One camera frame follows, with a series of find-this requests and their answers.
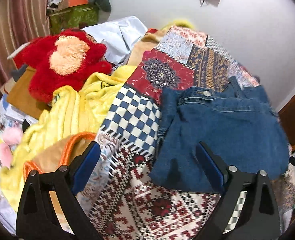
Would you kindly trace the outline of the red plush toy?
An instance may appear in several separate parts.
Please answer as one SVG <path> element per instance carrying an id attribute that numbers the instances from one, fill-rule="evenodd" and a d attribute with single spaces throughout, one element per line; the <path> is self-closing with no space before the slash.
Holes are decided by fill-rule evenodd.
<path id="1" fill-rule="evenodd" d="M 35 70 L 29 83 L 30 95 L 49 103 L 60 87 L 71 86 L 79 91 L 91 74 L 111 74 L 106 52 L 103 43 L 81 29 L 66 29 L 34 39 L 19 52 L 23 62 Z"/>

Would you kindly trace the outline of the white light blue shirt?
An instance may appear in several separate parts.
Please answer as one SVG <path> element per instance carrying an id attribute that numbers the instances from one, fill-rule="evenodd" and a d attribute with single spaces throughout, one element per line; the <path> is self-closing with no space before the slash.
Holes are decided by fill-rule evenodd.
<path id="1" fill-rule="evenodd" d="M 120 66 L 126 62 L 134 45 L 146 34 L 147 27 L 135 16 L 84 27 L 83 31 L 107 47 L 105 58 Z"/>

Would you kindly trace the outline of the yellow headboard cushion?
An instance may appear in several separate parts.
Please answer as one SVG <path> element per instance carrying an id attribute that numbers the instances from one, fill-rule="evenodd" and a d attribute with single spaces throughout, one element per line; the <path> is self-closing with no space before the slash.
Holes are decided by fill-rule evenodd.
<path id="1" fill-rule="evenodd" d="M 165 25 L 164 27 L 162 27 L 161 29 L 162 30 L 169 30 L 172 26 L 194 29 L 194 25 L 185 19 L 175 19 L 172 22 Z"/>

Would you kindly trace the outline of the striped red gold curtain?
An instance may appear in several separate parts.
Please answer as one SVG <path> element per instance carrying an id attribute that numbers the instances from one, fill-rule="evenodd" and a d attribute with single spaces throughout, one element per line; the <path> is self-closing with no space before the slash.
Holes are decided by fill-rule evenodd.
<path id="1" fill-rule="evenodd" d="M 0 0 L 0 87 L 16 67 L 7 57 L 20 45 L 49 34 L 46 9 L 47 0 Z"/>

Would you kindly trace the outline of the tan orange trimmed bag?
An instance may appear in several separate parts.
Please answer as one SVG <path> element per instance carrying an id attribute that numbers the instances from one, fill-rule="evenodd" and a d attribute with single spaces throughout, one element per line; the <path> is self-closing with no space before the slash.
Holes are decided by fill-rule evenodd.
<path id="1" fill-rule="evenodd" d="M 84 150 L 94 139 L 94 133 L 82 132 L 76 135 L 70 135 L 66 139 L 54 143 L 52 146 L 39 153 L 31 161 L 24 163 L 23 174 L 25 182 L 32 170 L 37 170 L 39 173 L 43 174 L 55 172 L 62 165 L 70 165 L 77 156 L 83 154 Z M 51 191 L 49 194 L 62 229 L 72 233 L 60 207 L 56 193 Z"/>

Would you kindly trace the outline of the yellow towel blanket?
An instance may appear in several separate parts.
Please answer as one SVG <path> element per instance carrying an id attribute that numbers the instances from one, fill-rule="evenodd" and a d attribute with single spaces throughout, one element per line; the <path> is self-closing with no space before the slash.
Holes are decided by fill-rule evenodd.
<path id="1" fill-rule="evenodd" d="M 97 133 L 114 98 L 136 66 L 123 65 L 111 75 L 91 74 L 79 92 L 63 86 L 53 93 L 52 108 L 23 134 L 10 167 L 0 171 L 0 189 L 14 211 L 24 187 L 23 165 L 54 143 L 81 132 Z"/>

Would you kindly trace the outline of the patchwork quilt bedspread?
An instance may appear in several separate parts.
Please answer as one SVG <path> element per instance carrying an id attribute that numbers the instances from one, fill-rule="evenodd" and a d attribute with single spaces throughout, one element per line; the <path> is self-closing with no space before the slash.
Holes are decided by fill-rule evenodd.
<path id="1" fill-rule="evenodd" d="M 103 239 L 193 239 L 220 196 L 196 155 L 271 179 L 281 229 L 295 186 L 290 145 L 258 79 L 205 33 L 172 26 L 115 96 L 96 141 L 108 161 L 80 204 Z"/>

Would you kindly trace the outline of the blue denim jacket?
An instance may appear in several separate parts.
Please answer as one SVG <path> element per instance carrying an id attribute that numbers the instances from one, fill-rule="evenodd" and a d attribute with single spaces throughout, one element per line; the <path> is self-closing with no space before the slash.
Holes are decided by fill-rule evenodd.
<path id="1" fill-rule="evenodd" d="M 213 191 L 196 154 L 200 142 L 242 172 L 264 170 L 274 180 L 289 165 L 288 139 L 265 89 L 241 88 L 235 77 L 222 92 L 164 88 L 157 138 L 150 178 L 167 189 Z"/>

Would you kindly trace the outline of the green storage box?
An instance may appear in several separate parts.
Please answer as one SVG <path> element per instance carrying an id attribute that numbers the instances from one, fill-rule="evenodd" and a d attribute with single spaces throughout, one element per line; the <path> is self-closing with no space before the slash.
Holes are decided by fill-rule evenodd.
<path id="1" fill-rule="evenodd" d="M 78 5 L 53 12 L 49 18 L 50 33 L 55 35 L 70 28 L 82 29 L 96 25 L 99 19 L 99 8 L 91 4 Z"/>

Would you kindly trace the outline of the pink plush toy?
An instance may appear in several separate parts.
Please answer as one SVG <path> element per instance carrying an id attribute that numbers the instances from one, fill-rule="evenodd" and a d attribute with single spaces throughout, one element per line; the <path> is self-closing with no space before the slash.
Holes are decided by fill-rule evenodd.
<path id="1" fill-rule="evenodd" d="M 23 130 L 19 127 L 7 127 L 1 135 L 0 164 L 2 167 L 10 168 L 13 159 L 11 147 L 20 144 Z"/>

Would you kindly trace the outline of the brown cardboard piece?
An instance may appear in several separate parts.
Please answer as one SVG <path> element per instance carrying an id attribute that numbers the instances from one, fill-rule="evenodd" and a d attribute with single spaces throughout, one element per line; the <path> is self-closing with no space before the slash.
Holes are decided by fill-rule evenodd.
<path id="1" fill-rule="evenodd" d="M 35 70 L 31 67 L 27 67 L 24 74 L 9 91 L 6 100 L 18 110 L 38 120 L 44 110 L 50 111 L 50 106 L 37 101 L 30 95 L 29 83 L 34 74 Z"/>

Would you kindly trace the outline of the orange shoe box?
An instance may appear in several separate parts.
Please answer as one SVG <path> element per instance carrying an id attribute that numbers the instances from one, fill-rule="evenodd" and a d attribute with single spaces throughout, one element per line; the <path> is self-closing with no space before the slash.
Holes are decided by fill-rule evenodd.
<path id="1" fill-rule="evenodd" d="M 62 0 L 58 5 L 58 10 L 67 9 L 70 7 L 76 7 L 79 5 L 85 5 L 88 3 L 88 0 Z"/>

